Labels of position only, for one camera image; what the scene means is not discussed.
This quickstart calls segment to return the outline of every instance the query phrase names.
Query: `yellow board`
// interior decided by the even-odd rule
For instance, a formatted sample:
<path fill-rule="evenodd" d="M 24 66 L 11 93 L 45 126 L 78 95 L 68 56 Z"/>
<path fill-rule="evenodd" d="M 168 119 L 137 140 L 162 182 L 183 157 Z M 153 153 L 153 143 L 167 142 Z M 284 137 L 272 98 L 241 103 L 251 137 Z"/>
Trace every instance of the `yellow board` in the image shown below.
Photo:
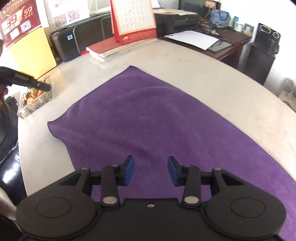
<path fill-rule="evenodd" d="M 20 39 L 8 51 L 16 62 L 16 70 L 35 79 L 57 65 L 42 27 Z"/>

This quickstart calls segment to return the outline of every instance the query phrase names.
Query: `person's hand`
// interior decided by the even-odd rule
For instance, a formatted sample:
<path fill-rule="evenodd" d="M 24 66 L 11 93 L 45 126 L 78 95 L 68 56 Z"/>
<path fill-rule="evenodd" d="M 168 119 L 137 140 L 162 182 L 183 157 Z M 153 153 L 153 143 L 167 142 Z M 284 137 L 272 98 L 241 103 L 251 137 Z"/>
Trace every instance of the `person's hand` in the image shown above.
<path fill-rule="evenodd" d="M 0 102 L 4 101 L 4 96 L 8 94 L 8 89 L 5 87 L 0 87 Z"/>

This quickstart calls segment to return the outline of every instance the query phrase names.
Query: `desk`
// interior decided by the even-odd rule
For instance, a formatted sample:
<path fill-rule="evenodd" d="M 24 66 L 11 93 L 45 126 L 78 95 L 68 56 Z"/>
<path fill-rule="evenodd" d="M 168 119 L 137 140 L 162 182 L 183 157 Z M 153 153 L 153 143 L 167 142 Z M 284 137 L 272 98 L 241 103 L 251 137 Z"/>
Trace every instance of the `desk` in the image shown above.
<path fill-rule="evenodd" d="M 54 99 L 19 119 L 19 153 L 30 195 L 74 171 L 65 145 L 47 122 L 133 65 L 183 90 L 256 141 L 296 179 L 296 115 L 266 88 L 209 56 L 159 40 L 97 63 L 89 54 L 63 63 L 46 75 L 55 80 Z"/>
<path fill-rule="evenodd" d="M 168 42 L 171 42 L 171 43 L 182 45 L 182 46 L 190 48 L 190 49 L 193 49 L 193 50 L 203 53 L 207 56 L 210 56 L 214 59 L 217 59 L 223 63 L 226 63 L 227 65 L 236 69 L 238 62 L 239 62 L 239 57 L 242 52 L 242 48 L 245 44 L 247 44 L 248 42 L 251 41 L 251 38 L 247 37 L 243 33 L 238 33 L 234 30 L 229 29 L 227 31 L 229 31 L 229 34 L 227 32 L 225 32 L 224 29 L 217 30 L 217 32 L 221 35 L 221 37 L 217 37 L 217 38 L 225 40 L 226 42 L 229 42 L 231 44 L 233 44 L 233 43 L 235 43 L 235 44 L 233 44 L 232 46 L 225 48 L 219 52 L 216 52 L 216 53 L 213 51 L 210 51 L 210 50 L 202 50 L 202 49 L 195 47 L 193 45 L 182 43 L 182 42 L 179 42 L 179 41 L 176 41 L 173 39 L 168 39 L 165 37 L 158 37 L 158 38 L 168 41 Z"/>

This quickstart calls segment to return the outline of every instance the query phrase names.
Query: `black robotic gripper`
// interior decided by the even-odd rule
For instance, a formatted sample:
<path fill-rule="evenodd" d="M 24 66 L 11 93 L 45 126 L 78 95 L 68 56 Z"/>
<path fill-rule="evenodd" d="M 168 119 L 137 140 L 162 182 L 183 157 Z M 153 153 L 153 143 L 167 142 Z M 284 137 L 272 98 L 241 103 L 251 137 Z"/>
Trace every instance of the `black robotic gripper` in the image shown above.
<path fill-rule="evenodd" d="M 91 172 L 81 168 L 24 199 L 17 207 L 23 241 L 236 241 L 282 240 L 278 233 L 286 210 L 274 196 L 221 169 L 202 172 L 168 158 L 175 186 L 185 186 L 175 199 L 125 199 L 117 186 L 127 186 L 133 156 L 122 165 Z M 101 201 L 90 196 L 101 185 Z M 201 202 L 201 185 L 212 198 Z"/>

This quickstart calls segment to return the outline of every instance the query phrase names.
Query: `blue handbag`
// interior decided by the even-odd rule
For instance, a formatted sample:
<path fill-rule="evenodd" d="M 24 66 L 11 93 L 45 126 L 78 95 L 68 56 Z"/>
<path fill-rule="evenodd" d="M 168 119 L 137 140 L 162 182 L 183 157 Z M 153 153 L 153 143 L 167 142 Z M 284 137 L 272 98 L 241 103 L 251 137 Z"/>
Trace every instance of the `blue handbag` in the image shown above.
<path fill-rule="evenodd" d="M 210 21 L 212 23 L 218 23 L 223 26 L 228 26 L 230 15 L 228 12 L 221 11 L 219 9 L 213 9 L 211 11 Z"/>

